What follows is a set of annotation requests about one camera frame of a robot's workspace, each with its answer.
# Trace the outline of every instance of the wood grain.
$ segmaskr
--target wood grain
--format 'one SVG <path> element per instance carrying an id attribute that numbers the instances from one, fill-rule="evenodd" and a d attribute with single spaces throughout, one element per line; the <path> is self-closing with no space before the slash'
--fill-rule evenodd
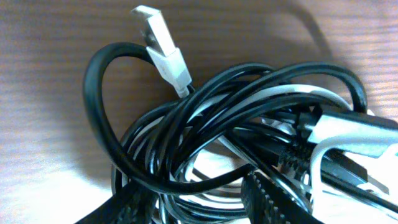
<path id="1" fill-rule="evenodd" d="M 1 1 L 0 222 L 71 223 L 111 195 L 110 163 L 86 120 L 81 81 L 102 46 L 143 44 L 129 15 L 142 3 L 164 13 L 195 85 L 235 63 L 324 60 L 356 72 L 369 107 L 398 120 L 396 1 Z M 334 79 L 304 81 L 349 98 Z M 107 70 L 104 102 L 118 136 L 172 98 L 138 60 Z"/>

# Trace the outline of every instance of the wooden table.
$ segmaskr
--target wooden table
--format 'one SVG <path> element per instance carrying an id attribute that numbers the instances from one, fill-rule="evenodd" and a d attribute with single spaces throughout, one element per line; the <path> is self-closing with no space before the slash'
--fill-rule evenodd
<path id="1" fill-rule="evenodd" d="M 369 107 L 398 120 L 397 1 L 2 1 L 0 222 L 71 223 L 110 197 L 110 163 L 86 120 L 81 81 L 102 46 L 144 44 L 129 15 L 143 2 L 162 10 L 195 85 L 240 62 L 324 60 L 356 72 Z M 334 79 L 305 81 L 349 98 Z M 172 98 L 150 65 L 122 58 L 107 70 L 104 102 L 118 136 Z"/>

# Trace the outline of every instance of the tangled cable bundle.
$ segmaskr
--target tangled cable bundle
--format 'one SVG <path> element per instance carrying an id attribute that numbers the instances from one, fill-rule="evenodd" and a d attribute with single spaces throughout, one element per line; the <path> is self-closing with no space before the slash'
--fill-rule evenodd
<path id="1" fill-rule="evenodd" d="M 303 189 L 276 167 L 285 164 L 308 170 L 314 146 L 307 145 L 308 136 L 299 123 L 301 114 L 311 114 L 319 105 L 351 108 L 329 90 L 291 84 L 290 80 L 309 74 L 336 77 L 348 87 L 353 110 L 367 111 L 362 83 L 345 68 L 321 62 L 279 69 L 262 63 L 243 63 L 223 70 L 202 86 L 190 85 L 188 96 L 145 113 L 119 140 L 107 119 L 101 89 L 107 66 L 118 57 L 135 57 L 153 64 L 143 46 L 127 42 L 107 45 L 93 56 L 86 69 L 83 96 L 95 136 L 115 166 L 113 192 L 122 202 L 111 198 L 100 212 L 94 211 L 80 223 L 93 222 L 93 219 L 105 223 L 223 223 L 245 218 L 250 212 L 249 206 L 242 205 L 240 200 L 238 203 L 242 206 L 239 208 L 220 208 L 181 196 L 208 198 L 204 194 L 212 195 L 214 189 L 226 187 L 242 177 L 246 180 L 254 171 L 265 174 L 267 180 L 262 181 L 270 181 L 291 199 L 290 202 L 294 201 L 294 206 L 311 214 L 312 204 Z M 259 122 L 258 118 L 283 121 L 292 131 L 281 131 Z M 201 182 L 187 180 L 186 173 L 192 171 L 198 153 L 215 140 L 247 164 Z M 332 184 L 338 181 L 332 175 L 323 175 L 323 178 Z M 337 187 L 347 190 L 353 186 L 343 182 Z M 359 191 L 355 189 L 352 194 L 359 194 Z M 370 201 L 396 209 L 383 199 L 361 193 Z M 267 205 L 270 201 L 277 203 L 276 199 L 269 199 Z M 275 214 L 266 222 L 295 222 L 289 220 L 286 212 Z"/>

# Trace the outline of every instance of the usb connector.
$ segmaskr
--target usb connector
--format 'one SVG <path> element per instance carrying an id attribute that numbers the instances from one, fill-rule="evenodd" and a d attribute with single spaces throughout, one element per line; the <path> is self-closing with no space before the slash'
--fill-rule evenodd
<path id="1" fill-rule="evenodd" d="M 131 14 L 139 18 L 144 28 L 141 30 L 147 51 L 160 75 L 173 85 L 178 96 L 189 95 L 187 86 L 192 82 L 181 51 L 175 47 L 162 13 L 158 9 L 138 6 Z"/>

